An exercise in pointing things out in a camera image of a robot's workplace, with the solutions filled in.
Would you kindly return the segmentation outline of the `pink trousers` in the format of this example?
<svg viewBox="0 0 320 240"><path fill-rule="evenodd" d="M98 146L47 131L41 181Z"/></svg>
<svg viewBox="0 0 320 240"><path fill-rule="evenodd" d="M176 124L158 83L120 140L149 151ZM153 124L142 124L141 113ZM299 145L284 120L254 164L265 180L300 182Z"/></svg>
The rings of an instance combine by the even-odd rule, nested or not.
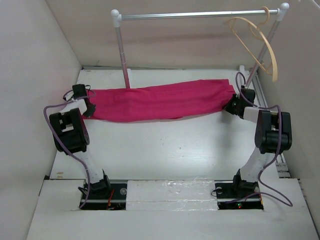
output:
<svg viewBox="0 0 320 240"><path fill-rule="evenodd" d="M236 93L228 79L200 79L142 88L96 89L92 119L130 123L207 115Z"/></svg>

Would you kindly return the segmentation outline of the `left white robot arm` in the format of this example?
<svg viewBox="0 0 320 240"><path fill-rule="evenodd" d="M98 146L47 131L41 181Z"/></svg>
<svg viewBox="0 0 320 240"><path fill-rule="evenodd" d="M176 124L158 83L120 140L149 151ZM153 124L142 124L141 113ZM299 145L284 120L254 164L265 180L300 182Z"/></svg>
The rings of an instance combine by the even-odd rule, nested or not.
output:
<svg viewBox="0 0 320 240"><path fill-rule="evenodd" d="M90 198L104 199L111 194L112 186L105 171L95 165L87 152L90 137L83 119L92 117L96 110L96 105L90 102L94 95L89 85L73 85L63 96L64 104L47 106L43 113L56 149L83 166L87 182L79 190Z"/></svg>

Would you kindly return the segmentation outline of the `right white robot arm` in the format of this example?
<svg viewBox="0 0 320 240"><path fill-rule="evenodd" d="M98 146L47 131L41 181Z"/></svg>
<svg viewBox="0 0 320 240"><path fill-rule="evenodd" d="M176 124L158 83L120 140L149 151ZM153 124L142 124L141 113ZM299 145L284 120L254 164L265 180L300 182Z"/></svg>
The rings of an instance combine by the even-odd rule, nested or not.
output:
<svg viewBox="0 0 320 240"><path fill-rule="evenodd" d="M292 146L292 122L289 112L274 112L269 108L254 104L254 90L240 88L239 95L234 94L224 109L243 120L256 124L255 148L246 164L234 175L231 191L237 197L251 194L258 187L259 176L272 161L272 157L287 151Z"/></svg>

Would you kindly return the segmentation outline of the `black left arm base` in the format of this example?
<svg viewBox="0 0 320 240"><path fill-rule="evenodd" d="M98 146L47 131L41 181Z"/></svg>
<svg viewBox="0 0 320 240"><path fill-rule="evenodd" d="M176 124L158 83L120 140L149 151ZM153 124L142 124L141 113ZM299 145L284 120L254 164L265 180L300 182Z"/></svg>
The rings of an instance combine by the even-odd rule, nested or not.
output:
<svg viewBox="0 0 320 240"><path fill-rule="evenodd" d="M90 193L81 210L124 211L127 203L127 182L112 182L107 193Z"/></svg>

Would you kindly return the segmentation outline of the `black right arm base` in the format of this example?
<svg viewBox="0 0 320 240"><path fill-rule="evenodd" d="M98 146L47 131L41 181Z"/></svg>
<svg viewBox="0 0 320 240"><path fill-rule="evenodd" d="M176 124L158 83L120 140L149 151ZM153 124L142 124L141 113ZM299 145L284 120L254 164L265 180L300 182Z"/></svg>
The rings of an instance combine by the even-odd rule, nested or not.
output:
<svg viewBox="0 0 320 240"><path fill-rule="evenodd" d="M218 210L263 210L258 182L247 182L239 175L232 180L215 180L211 196Z"/></svg>

